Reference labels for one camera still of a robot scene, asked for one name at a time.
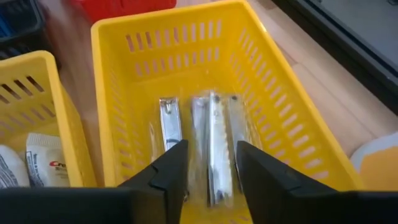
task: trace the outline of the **yellow item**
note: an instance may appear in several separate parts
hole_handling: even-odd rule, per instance
[[[29,132],[60,136],[71,187],[95,187],[80,117],[54,57],[37,51],[2,60],[0,83],[0,143],[21,152]]]
[[[246,1],[105,19],[92,27],[91,36],[106,186],[150,164],[149,123],[160,119],[160,97],[179,97],[183,137],[191,140],[187,105],[203,90],[216,90],[243,97],[263,150],[335,189],[362,187]],[[153,129],[161,131],[160,125]],[[204,223],[194,208],[187,208],[189,202],[182,223]],[[247,209],[232,215],[214,215],[210,223],[250,217]]]
[[[367,190],[397,191],[397,156],[398,133],[394,133],[361,146],[351,156],[351,162]]]

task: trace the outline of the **basket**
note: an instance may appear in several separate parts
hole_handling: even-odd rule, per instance
[[[0,62],[0,144],[26,151],[29,132],[60,136],[71,187],[95,187],[79,114],[54,57],[37,51]]]
[[[0,60],[35,50],[52,50],[37,1],[0,1]]]
[[[246,1],[103,20],[91,36],[107,186],[150,164],[148,124],[160,119],[160,97],[180,98],[183,138],[192,140],[187,102],[216,89],[242,96],[263,150],[337,190],[361,188],[353,166]],[[160,124],[153,128],[161,132]],[[187,204],[182,220],[203,223]],[[249,214],[215,217],[210,223],[240,223]]]
[[[173,8],[177,0],[71,0],[91,22]]]

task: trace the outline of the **blue basket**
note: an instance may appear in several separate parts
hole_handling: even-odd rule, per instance
[[[0,0],[0,60],[35,50],[52,52],[36,0]]]

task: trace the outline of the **toothpaste tube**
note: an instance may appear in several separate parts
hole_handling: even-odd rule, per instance
[[[26,141],[29,178],[36,187],[69,187],[61,139],[29,133]]]
[[[7,146],[0,146],[0,189],[29,187],[26,166],[18,154]]]

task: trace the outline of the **gray surface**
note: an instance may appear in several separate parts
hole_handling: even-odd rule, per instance
[[[322,6],[398,67],[398,6],[387,0],[323,0]]]

